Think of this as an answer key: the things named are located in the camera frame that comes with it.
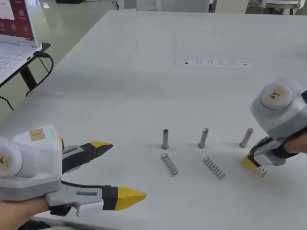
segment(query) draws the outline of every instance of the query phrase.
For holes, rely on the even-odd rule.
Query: laptop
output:
[[[0,84],[41,49],[25,0],[0,0]]]

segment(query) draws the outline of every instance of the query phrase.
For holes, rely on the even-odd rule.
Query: tiled floor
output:
[[[40,42],[51,44],[47,52],[54,58],[55,64],[77,44],[80,39],[110,9],[110,1],[85,2],[82,4],[56,4],[55,0],[27,0],[29,13]],[[36,60],[30,65],[34,77],[39,81],[46,75],[41,63]],[[27,92],[20,75],[0,88],[0,96],[10,100],[16,107]],[[0,122],[11,112],[6,102],[0,100]]]

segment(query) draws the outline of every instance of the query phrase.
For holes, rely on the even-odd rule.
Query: metal spring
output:
[[[217,176],[218,179],[223,179],[225,173],[211,160],[210,157],[206,156],[203,162],[209,167],[209,169]]]
[[[178,174],[178,169],[172,162],[172,160],[169,158],[168,154],[165,152],[161,155],[161,158],[164,162],[164,164],[167,166],[169,172],[172,174],[172,176],[175,176]]]
[[[264,170],[263,168],[259,167],[253,170],[254,173],[260,175],[261,177],[264,177],[268,171]]]

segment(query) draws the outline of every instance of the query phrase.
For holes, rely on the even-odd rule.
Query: human hand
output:
[[[289,153],[307,153],[307,132],[304,132],[296,137],[290,138],[284,143],[283,146]]]
[[[44,197],[25,201],[0,201],[0,230],[17,230],[34,215],[49,210]]]

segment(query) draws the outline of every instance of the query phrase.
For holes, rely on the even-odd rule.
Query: metal pin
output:
[[[163,130],[163,144],[161,146],[163,150],[168,149],[168,129]]]
[[[254,130],[252,128],[249,128],[246,131],[246,134],[245,134],[242,142],[239,144],[240,148],[246,149],[246,147],[248,146],[248,141],[249,141],[251,135],[253,134],[253,132],[254,132]]]
[[[206,147],[206,139],[207,139],[207,136],[208,136],[208,132],[209,132],[209,129],[207,129],[207,128],[204,128],[202,130],[201,141],[198,144],[198,148],[204,149]]]

